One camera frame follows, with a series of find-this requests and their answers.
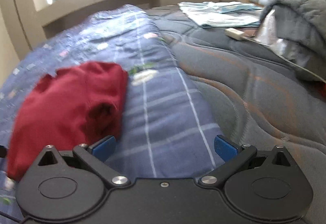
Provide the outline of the red knit sweater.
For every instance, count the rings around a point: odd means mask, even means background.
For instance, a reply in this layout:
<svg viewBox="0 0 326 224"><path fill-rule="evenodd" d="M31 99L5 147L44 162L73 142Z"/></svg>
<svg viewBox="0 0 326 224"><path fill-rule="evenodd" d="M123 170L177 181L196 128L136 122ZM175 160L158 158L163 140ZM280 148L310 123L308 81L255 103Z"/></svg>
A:
<svg viewBox="0 0 326 224"><path fill-rule="evenodd" d="M24 99L7 154L7 176L21 180L46 145L58 150L119 138L128 73L119 64L86 62L45 75Z"/></svg>

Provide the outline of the grey quilted bedspread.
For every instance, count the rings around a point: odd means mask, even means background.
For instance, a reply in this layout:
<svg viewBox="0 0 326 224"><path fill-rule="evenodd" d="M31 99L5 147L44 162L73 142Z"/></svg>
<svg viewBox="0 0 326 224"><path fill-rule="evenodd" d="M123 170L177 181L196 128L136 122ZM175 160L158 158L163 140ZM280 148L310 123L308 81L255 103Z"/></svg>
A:
<svg viewBox="0 0 326 224"><path fill-rule="evenodd" d="M260 150L283 145L312 185L304 223L325 223L325 92L254 43L203 29L177 6L148 9L181 68L211 105L222 133Z"/></svg>

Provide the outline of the blue floral checked quilt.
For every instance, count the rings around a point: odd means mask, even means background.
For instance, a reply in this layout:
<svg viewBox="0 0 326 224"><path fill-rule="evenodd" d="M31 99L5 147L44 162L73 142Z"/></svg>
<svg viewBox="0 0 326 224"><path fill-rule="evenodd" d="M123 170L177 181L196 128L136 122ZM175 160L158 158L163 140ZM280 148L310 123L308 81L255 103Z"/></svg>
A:
<svg viewBox="0 0 326 224"><path fill-rule="evenodd" d="M86 62L119 64L128 73L122 129L105 164L131 181L105 186L72 150L46 145L24 176L7 176L1 199L21 223L208 223L224 209L222 193L197 178L223 163L221 133L208 103L180 68L154 21L125 5L102 11L41 44L1 87L1 145L9 150L24 99L45 75Z"/></svg>

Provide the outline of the white charger block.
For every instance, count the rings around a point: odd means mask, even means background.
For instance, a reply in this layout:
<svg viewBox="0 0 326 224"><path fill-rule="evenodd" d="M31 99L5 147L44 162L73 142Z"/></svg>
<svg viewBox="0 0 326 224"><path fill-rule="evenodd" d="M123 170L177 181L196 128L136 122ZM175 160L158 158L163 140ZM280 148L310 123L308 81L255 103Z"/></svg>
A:
<svg viewBox="0 0 326 224"><path fill-rule="evenodd" d="M229 38L232 38L237 41L241 41L241 39L244 38L245 33L241 30L237 30L235 28L227 28L224 30L224 34L228 36Z"/></svg>

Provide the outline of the light blue folded cloth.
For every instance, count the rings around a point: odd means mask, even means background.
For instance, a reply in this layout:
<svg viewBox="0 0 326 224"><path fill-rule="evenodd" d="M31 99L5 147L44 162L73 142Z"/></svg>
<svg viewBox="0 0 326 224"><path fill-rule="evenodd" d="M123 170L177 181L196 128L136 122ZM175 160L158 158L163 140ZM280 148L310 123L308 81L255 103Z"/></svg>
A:
<svg viewBox="0 0 326 224"><path fill-rule="evenodd" d="M243 28L260 25L263 8L242 2L180 2L179 9L203 28Z"/></svg>

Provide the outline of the grey padded jacket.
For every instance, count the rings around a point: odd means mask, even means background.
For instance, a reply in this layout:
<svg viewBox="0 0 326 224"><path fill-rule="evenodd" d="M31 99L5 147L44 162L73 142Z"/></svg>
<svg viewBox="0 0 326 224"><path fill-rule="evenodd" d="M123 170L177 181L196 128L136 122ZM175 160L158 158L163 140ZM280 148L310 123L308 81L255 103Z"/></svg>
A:
<svg viewBox="0 0 326 224"><path fill-rule="evenodd" d="M268 0L255 40L301 79L325 81L325 0Z"/></svg>

